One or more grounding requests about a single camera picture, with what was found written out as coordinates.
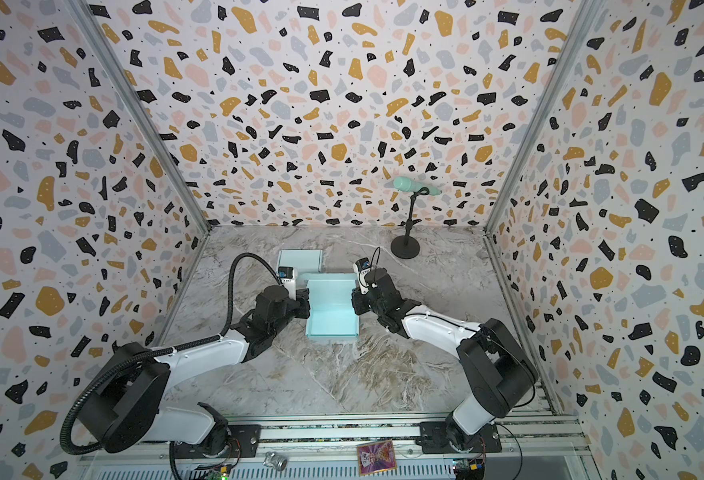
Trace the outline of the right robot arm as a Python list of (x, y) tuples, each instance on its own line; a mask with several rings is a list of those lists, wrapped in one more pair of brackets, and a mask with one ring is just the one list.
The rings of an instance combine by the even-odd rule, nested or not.
[(535, 389), (534, 365), (503, 322), (459, 320), (406, 299), (384, 268), (366, 267), (357, 283), (352, 293), (357, 314), (371, 312), (390, 333), (428, 343), (461, 364), (470, 393), (445, 420), (447, 441), (456, 450), (470, 450), (483, 428), (506, 417)]

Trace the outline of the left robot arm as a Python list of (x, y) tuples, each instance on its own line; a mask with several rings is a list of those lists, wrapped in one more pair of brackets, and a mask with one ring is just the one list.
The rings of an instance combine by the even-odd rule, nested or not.
[(168, 391), (207, 372), (251, 361), (268, 350), (290, 322), (310, 316), (310, 292), (272, 285), (226, 334), (149, 349), (120, 347), (67, 413), (61, 447), (73, 455), (117, 453), (140, 442), (184, 443), (207, 457), (232, 448), (229, 420), (211, 405), (165, 402)]

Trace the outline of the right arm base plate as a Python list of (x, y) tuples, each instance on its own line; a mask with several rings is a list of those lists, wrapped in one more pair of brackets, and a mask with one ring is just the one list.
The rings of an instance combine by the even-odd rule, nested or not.
[(466, 434), (447, 420), (421, 422), (415, 443), (425, 454), (478, 455), (502, 451), (500, 435), (492, 424), (486, 424), (474, 434)]

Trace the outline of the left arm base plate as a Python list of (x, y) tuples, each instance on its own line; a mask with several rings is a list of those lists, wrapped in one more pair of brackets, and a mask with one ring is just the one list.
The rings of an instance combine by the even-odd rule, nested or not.
[(203, 451), (209, 458), (254, 458), (261, 432), (258, 424), (215, 426), (206, 437)]

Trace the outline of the mint paper box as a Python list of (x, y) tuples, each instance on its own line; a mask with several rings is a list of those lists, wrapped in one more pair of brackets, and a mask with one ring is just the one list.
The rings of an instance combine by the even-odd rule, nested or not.
[(293, 277), (298, 280), (305, 274), (316, 274), (322, 271), (322, 250), (281, 250), (278, 255), (278, 268), (291, 268)]
[(315, 342), (354, 342), (359, 337), (359, 315), (352, 305), (357, 287), (354, 273), (306, 274), (310, 317), (306, 337)]

